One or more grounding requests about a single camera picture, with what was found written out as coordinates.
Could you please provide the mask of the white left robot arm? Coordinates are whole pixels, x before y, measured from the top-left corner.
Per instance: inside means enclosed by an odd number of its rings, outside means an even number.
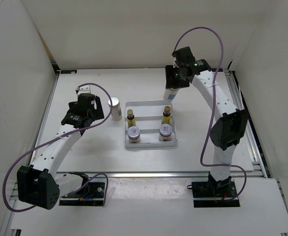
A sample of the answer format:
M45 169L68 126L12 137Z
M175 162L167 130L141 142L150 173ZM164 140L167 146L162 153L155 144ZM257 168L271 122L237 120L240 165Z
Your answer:
M28 167L17 172L18 198L36 207L52 209L60 197L69 195L83 198L90 195L88 176L70 172L61 177L56 173L73 145L84 134L84 128L104 118L100 98L82 93L69 103L69 110L61 121L57 141L48 144L45 151Z

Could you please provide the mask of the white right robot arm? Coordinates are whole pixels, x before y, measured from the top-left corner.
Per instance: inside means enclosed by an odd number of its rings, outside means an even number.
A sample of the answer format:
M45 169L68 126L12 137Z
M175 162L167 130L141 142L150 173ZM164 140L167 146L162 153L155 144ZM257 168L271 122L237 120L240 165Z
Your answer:
M212 196L221 195L231 182L230 167L236 146L244 136L249 113L230 101L216 82L216 72L206 60L196 60L190 47L172 53L173 65L165 67L166 85L163 98L172 102L180 89L193 85L211 108L206 140L214 145L213 163L209 165L207 190Z

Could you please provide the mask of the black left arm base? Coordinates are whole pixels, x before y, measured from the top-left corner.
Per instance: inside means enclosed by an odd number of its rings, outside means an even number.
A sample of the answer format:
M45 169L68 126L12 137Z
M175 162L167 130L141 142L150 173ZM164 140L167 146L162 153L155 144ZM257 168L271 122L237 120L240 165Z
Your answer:
M108 176L93 177L82 172L70 172L56 179L60 189L59 205L75 207L103 207L108 190Z

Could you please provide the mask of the aluminium frame rail front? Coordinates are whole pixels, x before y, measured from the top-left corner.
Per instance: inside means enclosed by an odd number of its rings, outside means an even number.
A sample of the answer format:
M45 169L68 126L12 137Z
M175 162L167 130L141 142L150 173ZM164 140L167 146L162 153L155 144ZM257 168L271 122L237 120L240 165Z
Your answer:
M106 172L108 177L208 177L208 172Z

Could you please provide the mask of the yellow small bottle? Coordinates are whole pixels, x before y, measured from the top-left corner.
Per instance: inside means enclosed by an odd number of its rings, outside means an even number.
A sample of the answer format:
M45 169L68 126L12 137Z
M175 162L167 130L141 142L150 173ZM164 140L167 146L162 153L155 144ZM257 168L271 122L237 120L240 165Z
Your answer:
M128 128L136 126L135 116L132 109L127 110Z
M170 106L165 106L163 111L163 117L161 120L162 124L170 124L171 108Z

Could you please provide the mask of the white divided tray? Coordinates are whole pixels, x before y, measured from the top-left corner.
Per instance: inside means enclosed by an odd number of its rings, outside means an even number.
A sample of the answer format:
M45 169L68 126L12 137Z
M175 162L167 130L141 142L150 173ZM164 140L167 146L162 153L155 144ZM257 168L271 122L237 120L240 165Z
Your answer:
M170 123L172 133L169 141L159 140L159 129L165 106L170 107ZM126 102L126 110L133 110L135 123L140 130L140 142L131 143L128 137L128 119L125 118L125 147L126 148L165 148L177 144L177 129L170 102L163 100Z

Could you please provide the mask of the white shaker bottle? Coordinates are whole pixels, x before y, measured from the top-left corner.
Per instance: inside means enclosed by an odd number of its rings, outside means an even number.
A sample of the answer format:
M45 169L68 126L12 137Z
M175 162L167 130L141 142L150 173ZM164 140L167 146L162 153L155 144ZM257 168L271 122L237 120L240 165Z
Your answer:
M108 100L108 106L112 109L111 117L114 121L119 121L122 119L122 109L120 105L120 101L117 97L111 97Z
M163 94L164 101L172 102L175 99L178 91L178 88L166 88Z

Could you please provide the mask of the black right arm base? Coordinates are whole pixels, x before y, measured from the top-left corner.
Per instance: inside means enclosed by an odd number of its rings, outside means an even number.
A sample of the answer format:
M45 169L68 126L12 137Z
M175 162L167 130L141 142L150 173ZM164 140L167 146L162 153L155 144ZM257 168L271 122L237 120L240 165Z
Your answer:
M187 185L187 189L192 191L194 208L240 207L233 181L218 193L214 193L213 187L207 181L192 182Z

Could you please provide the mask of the sauce jar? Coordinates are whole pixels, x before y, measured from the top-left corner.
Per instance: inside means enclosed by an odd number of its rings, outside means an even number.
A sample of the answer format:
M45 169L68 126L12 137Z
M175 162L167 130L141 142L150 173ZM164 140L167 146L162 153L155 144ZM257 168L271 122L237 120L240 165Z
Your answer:
M131 126L128 129L128 139L130 143L139 143L141 142L141 138L140 138L140 129L137 126Z
M159 141L167 142L171 140L172 127L170 124L164 123L159 128Z

